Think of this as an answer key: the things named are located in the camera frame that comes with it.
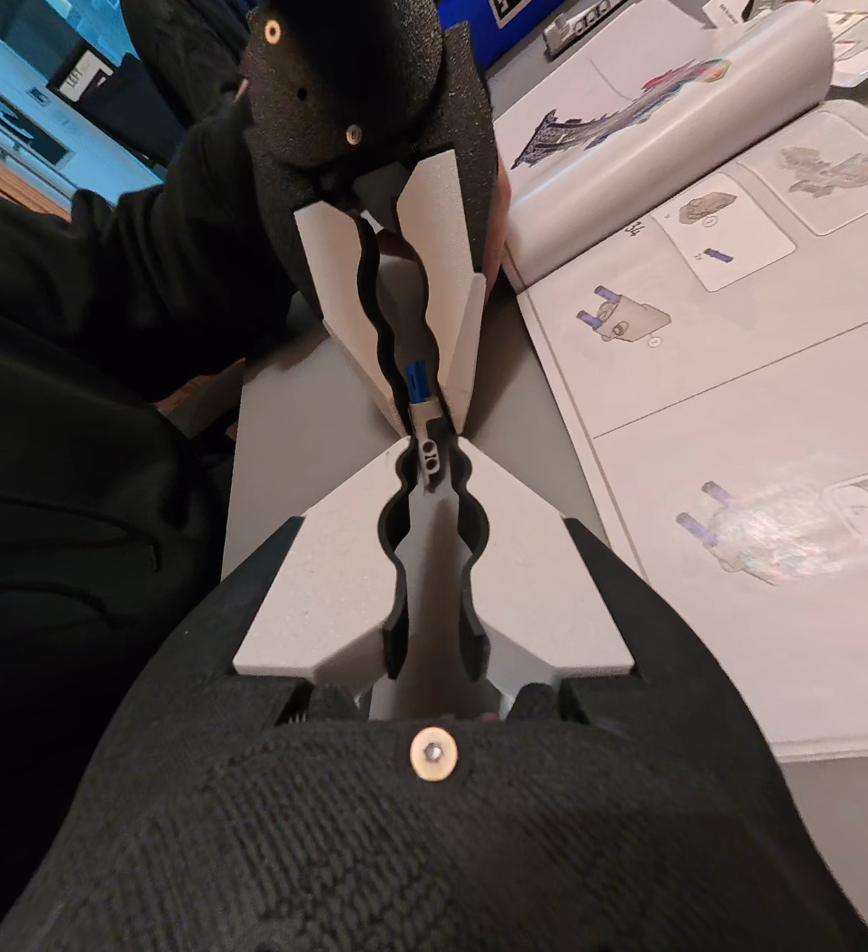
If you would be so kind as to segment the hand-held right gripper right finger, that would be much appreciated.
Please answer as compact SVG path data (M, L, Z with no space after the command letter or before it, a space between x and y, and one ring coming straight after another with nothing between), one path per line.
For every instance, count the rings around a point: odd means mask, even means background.
M512 708L524 686L630 674L634 659L559 510L464 437L450 447L464 670Z

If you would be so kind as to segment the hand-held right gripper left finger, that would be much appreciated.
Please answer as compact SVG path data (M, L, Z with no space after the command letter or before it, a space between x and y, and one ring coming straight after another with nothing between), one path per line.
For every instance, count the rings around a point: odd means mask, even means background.
M355 698L407 655L414 441L406 437L294 520L294 537L237 650L244 676L338 684Z

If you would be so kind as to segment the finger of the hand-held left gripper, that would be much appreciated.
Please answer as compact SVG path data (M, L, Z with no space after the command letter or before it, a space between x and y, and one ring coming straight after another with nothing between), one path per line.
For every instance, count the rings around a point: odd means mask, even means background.
M427 280L425 322L438 350L440 394L454 430L464 433L487 280L473 264L455 151L417 162L395 208L401 234L416 252Z
M399 437L408 429L395 390L378 356L377 319L369 316L360 277L369 263L364 230L369 223L325 201L295 212L321 318L331 337L355 368L374 404Z

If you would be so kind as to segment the small toy brick piece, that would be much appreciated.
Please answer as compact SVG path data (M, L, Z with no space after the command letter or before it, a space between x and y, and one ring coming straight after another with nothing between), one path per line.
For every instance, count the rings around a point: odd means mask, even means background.
M417 444L418 470L425 491L433 490L440 481L441 459L438 439L449 422L446 406L430 382L427 362L423 358L405 367L408 415Z

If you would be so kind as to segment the person's left forearm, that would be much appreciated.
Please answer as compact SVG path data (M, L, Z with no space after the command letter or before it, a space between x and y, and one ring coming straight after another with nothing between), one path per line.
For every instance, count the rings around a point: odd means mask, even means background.
M249 125L244 95L190 131L163 184L73 195L68 348L147 400L284 332L296 285L263 227Z

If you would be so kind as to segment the person's left hand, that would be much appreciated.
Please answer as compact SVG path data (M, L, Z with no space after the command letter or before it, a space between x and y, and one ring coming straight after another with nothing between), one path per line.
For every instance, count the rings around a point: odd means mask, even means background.
M504 256L512 189L508 170L498 159L498 173L490 208L487 244L484 253L483 274L486 279L485 300L493 291Z

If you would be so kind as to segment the blue storage bin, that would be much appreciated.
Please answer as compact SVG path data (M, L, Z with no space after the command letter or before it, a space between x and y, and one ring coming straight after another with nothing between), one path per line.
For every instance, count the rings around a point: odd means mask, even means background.
M534 30L562 1L438 1L447 29L468 22L477 48L507 49Z

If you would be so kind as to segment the grey toy beam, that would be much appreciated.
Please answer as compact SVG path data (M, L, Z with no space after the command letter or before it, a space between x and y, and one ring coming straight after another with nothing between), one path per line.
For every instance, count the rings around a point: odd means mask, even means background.
M574 14L558 14L544 29L547 61L552 63L616 13L625 1L595 1Z

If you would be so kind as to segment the open instruction booklet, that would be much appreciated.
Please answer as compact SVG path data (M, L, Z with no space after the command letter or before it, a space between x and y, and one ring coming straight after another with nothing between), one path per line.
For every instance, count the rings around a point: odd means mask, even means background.
M639 2L496 120L504 262L607 541L778 756L868 755L868 109Z

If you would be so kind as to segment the person's black clothing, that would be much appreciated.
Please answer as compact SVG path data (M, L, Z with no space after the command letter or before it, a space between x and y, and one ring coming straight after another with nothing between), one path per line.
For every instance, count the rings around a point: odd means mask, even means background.
M225 530L161 399L68 348L69 223L0 199L0 920Z

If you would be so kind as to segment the white paper sheet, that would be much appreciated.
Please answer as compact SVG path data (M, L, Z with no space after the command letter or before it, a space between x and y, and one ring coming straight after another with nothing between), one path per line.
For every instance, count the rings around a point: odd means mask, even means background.
M868 79L868 2L703 2L699 51L737 70L750 89L820 100Z

